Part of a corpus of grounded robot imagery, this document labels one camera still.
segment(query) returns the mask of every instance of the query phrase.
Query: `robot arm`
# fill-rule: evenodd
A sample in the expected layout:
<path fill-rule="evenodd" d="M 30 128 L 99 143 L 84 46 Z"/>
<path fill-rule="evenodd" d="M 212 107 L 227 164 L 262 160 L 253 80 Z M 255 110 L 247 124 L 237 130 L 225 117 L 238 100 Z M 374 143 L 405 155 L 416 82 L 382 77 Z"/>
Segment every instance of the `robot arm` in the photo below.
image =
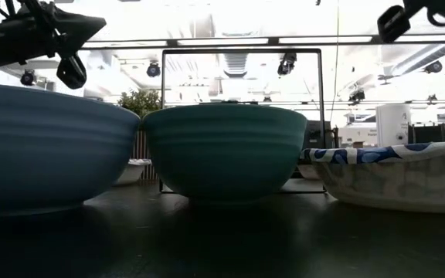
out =
<path fill-rule="evenodd" d="M 427 7 L 427 19 L 435 26 L 444 27 L 434 19 L 435 14 L 445 17 L 445 0 L 403 0 L 405 7 L 395 5 L 389 8 L 379 17 L 377 27 L 380 39 L 385 43 L 397 40 L 401 35 L 410 29 L 409 19 L 411 19 L 423 7 Z"/>
<path fill-rule="evenodd" d="M 22 8 L 16 12 L 12 0 L 6 0 L 7 18 L 0 22 L 0 66 L 23 65 L 27 59 L 57 53 L 61 62 L 56 75 L 70 89 L 81 88 L 87 73 L 76 52 L 106 25 L 105 20 L 64 12 L 53 2 L 19 1 Z"/>

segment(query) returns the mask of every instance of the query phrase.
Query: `fluorescent light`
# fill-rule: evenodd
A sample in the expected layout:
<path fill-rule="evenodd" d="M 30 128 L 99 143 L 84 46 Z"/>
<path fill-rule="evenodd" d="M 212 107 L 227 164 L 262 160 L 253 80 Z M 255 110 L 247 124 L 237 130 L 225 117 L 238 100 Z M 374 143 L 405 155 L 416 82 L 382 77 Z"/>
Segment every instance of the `fluorescent light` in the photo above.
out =
<path fill-rule="evenodd" d="M 267 44 L 266 38 L 241 38 L 241 39 L 181 39 L 178 41 L 180 46 L 211 46 L 211 45 L 248 45 L 248 44 Z"/>
<path fill-rule="evenodd" d="M 167 46 L 165 40 L 158 41 L 137 41 L 137 42 L 85 42 L 84 48 L 103 48 L 103 47 L 153 47 L 153 46 Z"/>
<path fill-rule="evenodd" d="M 397 42 L 433 42 L 433 41 L 445 41 L 445 35 L 431 35 L 431 36 L 400 36 Z"/>
<path fill-rule="evenodd" d="M 371 36 L 348 36 L 348 37 L 304 37 L 304 38 L 280 38 L 281 44 L 295 44 L 295 43 L 344 43 L 344 42 L 370 42 Z"/>

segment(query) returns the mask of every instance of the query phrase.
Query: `ceiling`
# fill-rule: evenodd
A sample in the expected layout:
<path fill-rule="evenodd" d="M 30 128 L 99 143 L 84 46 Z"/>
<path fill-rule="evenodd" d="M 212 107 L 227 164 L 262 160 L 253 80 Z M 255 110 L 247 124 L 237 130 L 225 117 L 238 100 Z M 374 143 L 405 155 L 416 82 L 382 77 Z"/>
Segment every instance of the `ceiling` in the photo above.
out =
<path fill-rule="evenodd" d="M 322 0 L 319 6 L 315 2 L 56 1 L 67 12 L 104 17 L 107 26 L 91 41 L 108 41 L 117 45 L 128 44 L 125 42 L 128 40 L 145 39 L 375 35 L 377 18 L 391 5 L 403 4 L 403 0 Z M 409 33 L 445 34 L 445 28 L 433 27 L 425 14 L 426 11 L 421 11 L 415 15 Z M 445 99 L 445 45 L 323 46 L 321 50 L 326 100 L 347 100 L 349 94 L 358 88 L 365 91 L 368 100 L 425 100 L 432 93 L 436 93 L 439 100 Z M 136 86 L 160 88 L 161 78 L 147 76 L 146 70 L 151 61 L 160 61 L 161 53 L 162 49 L 82 52 L 81 56 L 86 56 L 89 64 L 86 95 L 115 98 Z M 165 79 L 166 87 L 171 91 L 166 93 L 167 100 L 258 100 L 267 94 L 279 101 L 318 100 L 318 62 L 314 54 L 299 54 L 295 70 L 281 78 L 277 75 L 280 55 L 249 54 L 245 58 L 231 59 L 244 61 L 245 80 L 231 79 L 224 73 L 237 70 L 229 68 L 228 56 L 168 56 Z M 441 73 L 422 73 L 422 66 L 436 60 L 443 64 Z M 55 78 L 54 67 L 40 68 L 39 74 Z M 379 75 L 394 75 L 396 71 L 402 75 L 388 80 L 388 85 L 381 85 L 385 81 L 378 80 Z"/>

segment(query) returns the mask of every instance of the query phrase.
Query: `patterned bowl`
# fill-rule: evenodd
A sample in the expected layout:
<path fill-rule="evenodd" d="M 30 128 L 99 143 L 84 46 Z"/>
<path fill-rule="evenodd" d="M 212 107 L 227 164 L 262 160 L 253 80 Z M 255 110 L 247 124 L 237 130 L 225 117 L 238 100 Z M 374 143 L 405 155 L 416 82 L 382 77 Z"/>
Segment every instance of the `patterned bowl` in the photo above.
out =
<path fill-rule="evenodd" d="M 338 200 L 381 209 L 445 212 L 445 142 L 366 149 L 307 149 Z"/>
<path fill-rule="evenodd" d="M 160 110 L 142 126 L 152 164 L 170 189 L 191 201 L 234 203 L 284 185 L 306 124 L 292 110 L 213 103 Z"/>
<path fill-rule="evenodd" d="M 70 209 L 104 192 L 139 123 L 107 103 L 0 86 L 0 215 Z"/>

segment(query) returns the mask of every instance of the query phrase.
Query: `table surface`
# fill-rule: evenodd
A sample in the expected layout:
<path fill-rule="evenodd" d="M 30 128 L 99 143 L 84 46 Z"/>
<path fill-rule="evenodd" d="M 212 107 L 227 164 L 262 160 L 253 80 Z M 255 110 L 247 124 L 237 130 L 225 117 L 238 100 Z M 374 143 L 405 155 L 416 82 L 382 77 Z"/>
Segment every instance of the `table surface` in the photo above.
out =
<path fill-rule="evenodd" d="M 71 212 L 0 219 L 0 277 L 441 278 L 445 215 L 322 194 L 200 208 L 145 183 Z"/>

